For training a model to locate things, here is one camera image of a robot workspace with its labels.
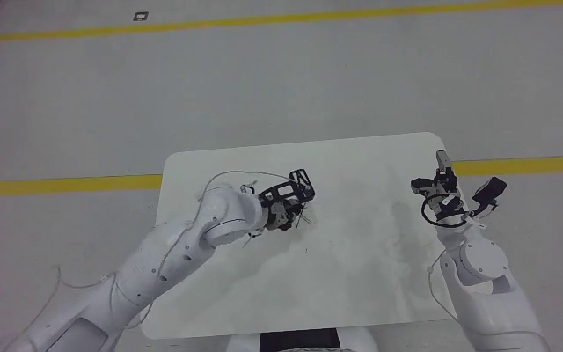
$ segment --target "black cable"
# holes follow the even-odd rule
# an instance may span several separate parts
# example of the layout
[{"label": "black cable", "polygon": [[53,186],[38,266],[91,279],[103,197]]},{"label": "black cable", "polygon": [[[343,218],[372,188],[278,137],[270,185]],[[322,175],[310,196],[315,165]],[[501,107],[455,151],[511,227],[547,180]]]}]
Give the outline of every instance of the black cable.
[{"label": "black cable", "polygon": [[[437,223],[436,221],[430,220],[428,218],[428,216],[426,215],[426,211],[425,211],[426,206],[428,205],[428,203],[430,201],[432,201],[434,198],[438,198],[438,197],[446,197],[447,198],[447,197],[449,197],[449,195],[448,194],[441,194],[441,193],[432,194],[428,198],[425,198],[424,202],[422,202],[422,208],[420,209],[420,212],[422,214],[422,217],[424,218],[424,220],[426,220],[427,223],[432,224],[434,226],[438,226],[438,227],[445,227],[446,229],[455,229],[457,227],[461,227],[461,226],[467,224],[467,222],[465,220],[462,220],[461,222],[459,222],[457,224],[440,224],[440,223]],[[454,215],[459,215],[459,214],[464,214],[464,212],[456,213]]]}]

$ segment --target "white table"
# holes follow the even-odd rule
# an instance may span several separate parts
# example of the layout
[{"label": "white table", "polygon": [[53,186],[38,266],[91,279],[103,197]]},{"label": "white table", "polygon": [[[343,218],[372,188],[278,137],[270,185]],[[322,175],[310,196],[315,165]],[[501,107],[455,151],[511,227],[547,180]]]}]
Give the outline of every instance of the white table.
[{"label": "white table", "polygon": [[[433,177],[442,140],[430,133],[182,152],[165,163],[157,224],[195,213],[207,181],[226,170],[288,175],[304,168],[317,191],[312,224],[220,246],[161,296],[142,329],[151,339],[251,334],[447,319],[426,267],[442,250],[410,181]],[[282,180],[226,175],[257,192]],[[437,296],[451,307],[434,275]]]}]

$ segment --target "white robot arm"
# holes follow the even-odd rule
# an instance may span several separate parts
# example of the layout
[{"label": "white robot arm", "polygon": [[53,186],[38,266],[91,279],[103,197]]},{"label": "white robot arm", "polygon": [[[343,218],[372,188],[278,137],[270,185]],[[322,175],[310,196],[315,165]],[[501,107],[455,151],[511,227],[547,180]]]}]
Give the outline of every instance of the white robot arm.
[{"label": "white robot arm", "polygon": [[[259,195],[248,189],[252,194],[228,185],[204,191],[193,221],[184,215],[155,227],[108,280],[55,316],[35,321],[4,351],[113,351],[133,318],[190,276],[217,246],[265,228],[289,229],[315,195],[303,169]],[[291,191],[281,194],[282,189]]]},{"label": "white robot arm", "polygon": [[[482,211],[488,207],[493,211],[497,206],[495,198],[506,183],[491,178],[473,196],[479,208],[467,211],[448,155],[439,150],[436,157],[439,167],[435,178],[413,180],[411,188],[425,197],[422,215],[436,226],[438,239],[446,248],[440,268],[465,336],[478,351],[548,351],[536,314],[512,276],[505,253],[483,237],[481,230],[486,227],[477,221]],[[425,215],[427,205],[436,222]],[[470,289],[483,282],[492,282],[491,294]]]}]

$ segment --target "white cable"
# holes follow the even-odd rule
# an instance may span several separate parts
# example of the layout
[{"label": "white cable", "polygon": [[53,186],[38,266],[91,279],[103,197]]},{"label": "white cable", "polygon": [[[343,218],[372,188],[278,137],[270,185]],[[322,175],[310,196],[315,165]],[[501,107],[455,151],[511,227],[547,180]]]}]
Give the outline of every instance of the white cable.
[{"label": "white cable", "polygon": [[106,280],[106,278],[107,278],[106,274],[103,274],[102,277],[101,277],[99,280],[97,280],[96,282],[90,283],[90,284],[86,284],[86,285],[75,285],[75,284],[72,284],[72,283],[65,282],[65,281],[61,278],[61,285],[62,285],[62,286],[66,286],[66,287],[68,287],[68,288],[70,288],[70,289],[84,290],[84,289],[89,289],[89,288],[91,288],[91,287],[100,285],[101,283],[103,283],[103,282]]},{"label": "white cable", "polygon": [[[461,246],[463,246],[463,245],[464,245],[464,242],[463,242],[461,245],[452,248],[451,251],[454,251],[454,250],[458,249],[459,247],[461,247]],[[544,337],[542,334],[536,333],[535,331],[528,331],[528,330],[512,330],[512,331],[506,331],[506,332],[502,332],[502,333],[481,333],[480,331],[476,331],[476,330],[474,330],[474,329],[472,329],[472,328],[470,328],[470,327],[468,327],[468,326],[463,325],[463,324],[461,323],[461,321],[459,321],[459,319],[458,319],[456,316],[454,316],[454,314],[453,314],[452,312],[450,312],[450,310],[449,310],[448,308],[446,308],[446,307],[442,304],[442,302],[440,302],[440,301],[438,300],[438,298],[436,298],[436,296],[435,296],[435,294],[434,294],[434,291],[432,290],[432,281],[431,281],[431,279],[430,279],[430,276],[431,276],[432,273],[434,272],[434,266],[435,266],[436,263],[440,260],[440,258],[442,258],[442,256],[446,253],[446,251],[449,251],[449,250],[444,249],[444,250],[440,253],[440,255],[438,255],[438,258],[436,258],[436,260],[434,260],[434,262],[432,263],[432,265],[427,268],[427,272],[428,272],[428,288],[430,289],[430,295],[432,295],[432,298],[438,303],[438,305],[440,305],[440,306],[442,307],[442,309],[444,309],[444,310],[448,313],[448,315],[451,316],[452,319],[454,319],[455,322],[457,322],[463,329],[469,330],[470,332],[472,332],[472,333],[474,333],[474,334],[482,335],[482,336],[500,336],[500,335],[508,335],[508,334],[532,334],[532,335],[537,336],[537,337],[542,341],[542,343],[544,344],[545,349],[546,349],[547,352],[551,352],[551,351],[552,351],[552,350],[550,349],[549,344],[547,343],[547,340],[545,339],[545,337]]]}]

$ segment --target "yellow floor stripe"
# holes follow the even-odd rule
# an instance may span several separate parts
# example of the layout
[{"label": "yellow floor stripe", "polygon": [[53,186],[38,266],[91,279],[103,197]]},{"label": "yellow floor stripe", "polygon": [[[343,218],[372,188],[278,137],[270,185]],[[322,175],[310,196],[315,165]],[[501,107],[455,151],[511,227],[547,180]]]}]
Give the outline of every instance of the yellow floor stripe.
[{"label": "yellow floor stripe", "polygon": [[563,172],[563,158],[522,158],[454,162],[459,176]]},{"label": "yellow floor stripe", "polygon": [[290,22],[334,21],[352,18],[377,18],[406,15],[428,15],[446,12],[488,11],[522,7],[563,5],[563,0],[492,0],[477,3],[434,4],[414,7],[393,7],[383,9],[364,9],[333,12],[297,13],[251,18],[211,19],[197,22],[158,23],[108,28],[69,29],[53,32],[6,33],[0,34],[1,41],[53,40],[60,38],[89,37],[95,35],[115,35],[134,33],[158,33],[209,29],[233,26],[258,26]]},{"label": "yellow floor stripe", "polygon": [[[563,172],[563,157],[456,161],[457,176]],[[162,175],[0,181],[0,195],[159,189]]]},{"label": "yellow floor stripe", "polygon": [[0,181],[0,194],[45,194],[159,189],[162,175]]}]

